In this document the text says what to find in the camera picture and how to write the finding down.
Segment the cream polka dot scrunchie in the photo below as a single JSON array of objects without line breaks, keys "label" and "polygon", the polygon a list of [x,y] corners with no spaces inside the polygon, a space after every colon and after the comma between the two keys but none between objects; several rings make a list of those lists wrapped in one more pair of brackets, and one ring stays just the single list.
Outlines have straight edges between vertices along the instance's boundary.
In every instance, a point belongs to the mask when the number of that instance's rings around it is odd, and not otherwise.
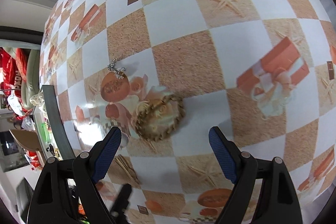
[{"label": "cream polka dot scrunchie", "polygon": [[45,108],[45,99],[43,92],[39,92],[30,98],[30,102],[33,106],[38,107],[40,109]]}]

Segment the grey-rimmed jewelry box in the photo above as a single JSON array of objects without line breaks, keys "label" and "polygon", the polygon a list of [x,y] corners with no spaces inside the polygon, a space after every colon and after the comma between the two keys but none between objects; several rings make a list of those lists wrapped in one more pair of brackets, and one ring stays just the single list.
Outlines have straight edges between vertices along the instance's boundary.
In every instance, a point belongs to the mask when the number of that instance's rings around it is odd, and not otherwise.
[{"label": "grey-rimmed jewelry box", "polygon": [[[41,143],[45,158],[51,156],[59,160],[73,159],[75,154],[63,126],[57,105],[55,89],[52,85],[42,85],[39,92],[43,92],[45,108],[33,108],[34,124]],[[50,142],[45,143],[41,136],[41,123],[45,123],[50,133]]]}]

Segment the green translucent bangle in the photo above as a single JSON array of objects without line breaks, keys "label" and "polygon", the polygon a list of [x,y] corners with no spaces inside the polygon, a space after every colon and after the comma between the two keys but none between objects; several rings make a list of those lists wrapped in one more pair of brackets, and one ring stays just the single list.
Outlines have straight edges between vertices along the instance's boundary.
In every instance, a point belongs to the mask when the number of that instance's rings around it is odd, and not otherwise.
[{"label": "green translucent bangle", "polygon": [[48,131],[48,127],[46,126],[45,123],[41,123],[41,136],[42,136],[42,139],[45,143],[48,143],[50,142],[50,133]]}]

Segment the wooden chair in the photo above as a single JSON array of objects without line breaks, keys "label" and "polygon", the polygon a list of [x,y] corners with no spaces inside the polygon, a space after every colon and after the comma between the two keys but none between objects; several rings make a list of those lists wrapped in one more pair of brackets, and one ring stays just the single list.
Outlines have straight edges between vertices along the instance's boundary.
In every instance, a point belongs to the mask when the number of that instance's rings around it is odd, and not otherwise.
[{"label": "wooden chair", "polygon": [[45,164],[46,158],[43,153],[38,134],[35,131],[11,129],[11,135],[15,141],[25,150],[36,152],[37,157],[42,165]]}]

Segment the green leather sofa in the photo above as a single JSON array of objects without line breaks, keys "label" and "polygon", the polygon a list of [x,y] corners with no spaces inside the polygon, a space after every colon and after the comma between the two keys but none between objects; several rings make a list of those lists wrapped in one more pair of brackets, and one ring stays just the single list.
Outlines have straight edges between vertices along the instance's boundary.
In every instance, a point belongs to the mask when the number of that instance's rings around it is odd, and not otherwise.
[{"label": "green leather sofa", "polygon": [[39,92],[39,63],[40,51],[30,50],[27,60],[26,81],[22,82],[21,87],[21,99],[25,110],[33,108],[30,98]]}]

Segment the red patterned cushion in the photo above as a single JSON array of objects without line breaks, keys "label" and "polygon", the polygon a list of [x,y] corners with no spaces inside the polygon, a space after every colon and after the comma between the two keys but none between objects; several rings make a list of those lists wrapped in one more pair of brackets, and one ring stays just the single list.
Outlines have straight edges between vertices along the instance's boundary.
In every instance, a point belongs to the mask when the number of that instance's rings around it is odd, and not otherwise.
[{"label": "red patterned cushion", "polygon": [[24,49],[17,48],[16,49],[16,57],[15,62],[18,68],[18,71],[21,75],[23,82],[27,82],[27,63],[28,63],[28,55]]}]

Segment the patterned checkered tablecloth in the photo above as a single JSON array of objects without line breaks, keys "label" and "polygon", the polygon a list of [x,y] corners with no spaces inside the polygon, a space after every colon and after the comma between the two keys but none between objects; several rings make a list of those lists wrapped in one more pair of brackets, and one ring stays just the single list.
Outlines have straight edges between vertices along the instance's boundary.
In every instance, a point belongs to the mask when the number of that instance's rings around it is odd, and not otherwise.
[{"label": "patterned checkered tablecloth", "polygon": [[335,178],[335,29],[319,0],[58,0],[40,83],[56,89],[74,153],[121,129],[98,188],[110,205],[131,184],[131,223],[217,219],[233,185],[214,126],[283,159],[305,223]]}]

